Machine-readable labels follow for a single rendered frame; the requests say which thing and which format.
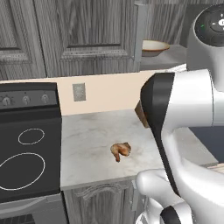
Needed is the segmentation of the brown wooden block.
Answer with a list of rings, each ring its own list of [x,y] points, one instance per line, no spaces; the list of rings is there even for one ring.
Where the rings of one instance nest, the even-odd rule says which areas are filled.
[[[150,126],[146,120],[146,117],[144,115],[144,111],[143,111],[143,108],[142,108],[142,104],[141,104],[141,101],[138,101],[136,107],[135,107],[135,112],[136,112],[136,115],[137,117],[139,118],[140,122],[142,123],[142,125],[148,129]]]

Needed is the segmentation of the black stove with hob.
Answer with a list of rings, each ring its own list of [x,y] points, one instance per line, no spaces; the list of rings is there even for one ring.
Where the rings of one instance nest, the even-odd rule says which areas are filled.
[[[3,105],[6,96],[9,106]],[[0,224],[68,224],[60,190],[61,130],[56,83],[0,84]]]

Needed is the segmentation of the grey cabinet shelf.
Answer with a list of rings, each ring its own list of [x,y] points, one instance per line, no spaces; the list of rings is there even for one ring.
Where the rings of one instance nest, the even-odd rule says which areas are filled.
[[[156,57],[142,57],[140,70],[158,70],[176,67],[186,63],[186,48],[170,45],[170,48]]]

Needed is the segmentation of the grey lower cabinet door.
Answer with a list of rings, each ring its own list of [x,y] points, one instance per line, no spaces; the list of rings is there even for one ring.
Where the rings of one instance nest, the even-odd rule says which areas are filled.
[[[145,197],[133,180],[64,191],[69,224],[136,224]]]

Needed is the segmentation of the beige bowl with brown rim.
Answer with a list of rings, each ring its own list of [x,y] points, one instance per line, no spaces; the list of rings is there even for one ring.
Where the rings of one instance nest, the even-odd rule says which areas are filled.
[[[156,40],[145,39],[143,41],[142,56],[143,57],[156,57],[163,51],[170,48],[170,45]]]

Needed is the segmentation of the grey wall outlet plate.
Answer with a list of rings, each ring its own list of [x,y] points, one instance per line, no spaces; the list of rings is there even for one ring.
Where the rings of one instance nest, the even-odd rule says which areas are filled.
[[[86,88],[84,83],[73,84],[73,99],[76,102],[83,102],[86,100]]]

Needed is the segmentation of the brown raw meat piece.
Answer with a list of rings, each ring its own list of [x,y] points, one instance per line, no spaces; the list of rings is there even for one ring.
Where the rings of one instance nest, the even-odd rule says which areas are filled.
[[[120,156],[127,157],[130,154],[131,147],[128,143],[114,143],[110,147],[111,153],[115,157],[116,162],[120,162]]]

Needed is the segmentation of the grey wood cabinet door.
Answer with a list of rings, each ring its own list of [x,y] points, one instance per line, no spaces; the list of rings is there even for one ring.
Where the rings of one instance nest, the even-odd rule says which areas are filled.
[[[0,0],[0,81],[45,77],[34,0]]]
[[[139,70],[135,0],[33,0],[49,77]]]

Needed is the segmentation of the open grey cabinet door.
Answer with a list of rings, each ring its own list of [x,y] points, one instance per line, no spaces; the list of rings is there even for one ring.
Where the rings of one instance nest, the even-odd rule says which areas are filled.
[[[140,62],[142,57],[147,6],[141,3],[140,1],[137,1],[135,2],[135,7],[136,7],[136,40],[135,40],[134,61]]]

